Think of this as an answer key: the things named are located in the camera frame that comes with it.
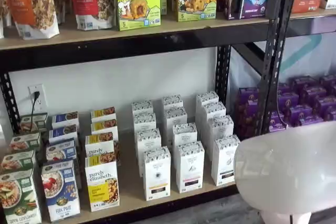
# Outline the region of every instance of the white plastic object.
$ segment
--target white plastic object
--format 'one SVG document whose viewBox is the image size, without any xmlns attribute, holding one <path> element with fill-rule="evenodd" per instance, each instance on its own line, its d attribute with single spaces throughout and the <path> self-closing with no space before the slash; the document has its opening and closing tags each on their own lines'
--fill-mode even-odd
<svg viewBox="0 0 336 224">
<path fill-rule="evenodd" d="M 336 122 L 323 122 L 242 141 L 235 180 L 252 207 L 303 215 L 336 206 Z"/>
</svg>

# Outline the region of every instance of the white box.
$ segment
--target white box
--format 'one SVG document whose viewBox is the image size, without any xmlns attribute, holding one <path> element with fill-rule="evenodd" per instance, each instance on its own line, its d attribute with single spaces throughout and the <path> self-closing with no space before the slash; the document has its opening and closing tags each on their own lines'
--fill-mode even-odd
<svg viewBox="0 0 336 224">
<path fill-rule="evenodd" d="M 132 103 L 133 116 L 140 113 L 154 113 L 152 101 L 133 102 Z"/>
<path fill-rule="evenodd" d="M 118 138 L 118 125 L 117 125 L 116 119 L 91 124 L 91 134 L 92 135 L 109 133 L 109 132 L 112 132 L 113 140 L 118 141 L 119 139 Z"/>
<path fill-rule="evenodd" d="M 239 143 L 240 140 L 236 135 L 215 140 L 211 177 L 216 186 L 235 181 L 233 164 Z"/>
<path fill-rule="evenodd" d="M 143 153 L 161 147 L 161 135 L 159 129 L 152 129 L 147 131 L 139 131 L 136 133 L 138 153 L 139 175 L 143 174 Z"/>
<path fill-rule="evenodd" d="M 169 149 L 173 148 L 173 126 L 187 123 L 188 115 L 184 107 L 171 108 L 164 111 L 163 121 L 163 145 Z"/>
<path fill-rule="evenodd" d="M 213 118 L 208 122 L 206 149 L 209 159 L 212 162 L 212 152 L 214 149 L 214 142 L 217 139 L 225 138 L 233 135 L 234 122 L 229 115 Z"/>
<path fill-rule="evenodd" d="M 77 128 L 79 128 L 79 117 L 78 117 L 78 112 L 69 112 L 65 114 L 59 114 L 59 115 L 54 115 L 52 117 L 52 123 L 51 125 L 53 126 L 53 129 L 56 128 L 61 128 L 65 126 L 71 126 L 75 124 Z"/>
<path fill-rule="evenodd" d="M 85 158 L 91 211 L 120 204 L 117 163 L 114 153 Z"/>
<path fill-rule="evenodd" d="M 170 162 L 168 148 L 147 151 L 144 156 L 143 186 L 146 200 L 170 196 Z"/>
<path fill-rule="evenodd" d="M 177 148 L 176 183 L 180 193 L 203 186 L 204 149 L 200 141 Z"/>
<path fill-rule="evenodd" d="M 113 120 L 113 119 L 117 119 L 117 115 L 115 113 L 114 107 L 91 111 L 91 122 L 92 123 L 98 123 L 98 122 L 108 121 L 108 120 Z"/>
<path fill-rule="evenodd" d="M 197 128 L 195 123 L 177 124 L 173 126 L 173 161 L 176 169 L 176 153 L 179 145 L 197 141 Z"/>
</svg>

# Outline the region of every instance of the gray floor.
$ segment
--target gray floor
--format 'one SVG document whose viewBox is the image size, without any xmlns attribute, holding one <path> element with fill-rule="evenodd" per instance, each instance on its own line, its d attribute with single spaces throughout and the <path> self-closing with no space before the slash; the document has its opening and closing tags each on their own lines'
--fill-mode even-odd
<svg viewBox="0 0 336 224">
<path fill-rule="evenodd" d="M 134 224 L 264 224 L 258 211 L 247 205 L 240 195 L 219 199 L 173 212 L 167 215 L 138 221 Z M 336 223 L 336 209 L 315 213 L 310 224 Z"/>
</svg>

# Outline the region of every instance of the purple snack box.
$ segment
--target purple snack box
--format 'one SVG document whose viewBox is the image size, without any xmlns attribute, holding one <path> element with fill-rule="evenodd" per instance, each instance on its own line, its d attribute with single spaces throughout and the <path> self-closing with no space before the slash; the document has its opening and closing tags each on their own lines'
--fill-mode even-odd
<svg viewBox="0 0 336 224">
<path fill-rule="evenodd" d="M 300 93 L 300 103 L 314 106 L 316 98 L 326 97 L 327 91 L 322 86 L 312 86 L 303 88 Z"/>
<path fill-rule="evenodd" d="M 278 105 L 281 111 L 285 108 L 299 104 L 299 95 L 294 92 L 283 93 L 278 95 Z"/>
</svg>

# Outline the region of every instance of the purple box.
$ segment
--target purple box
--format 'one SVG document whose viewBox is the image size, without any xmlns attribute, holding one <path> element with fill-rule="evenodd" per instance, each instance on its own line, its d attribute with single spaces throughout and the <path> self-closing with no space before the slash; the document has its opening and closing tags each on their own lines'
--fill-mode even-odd
<svg viewBox="0 0 336 224">
<path fill-rule="evenodd" d="M 315 99 L 326 97 L 327 91 L 322 86 L 312 86 L 303 88 L 300 93 L 300 103 L 301 104 L 309 104 L 310 106 L 314 106 Z"/>
<path fill-rule="evenodd" d="M 299 119 L 312 115 L 312 107 L 308 105 L 296 105 L 286 108 L 285 120 L 291 124 L 295 124 Z"/>
<path fill-rule="evenodd" d="M 281 111 L 283 111 L 285 108 L 296 106 L 298 104 L 299 95 L 294 92 L 288 92 L 278 95 L 278 105 Z"/>
</svg>

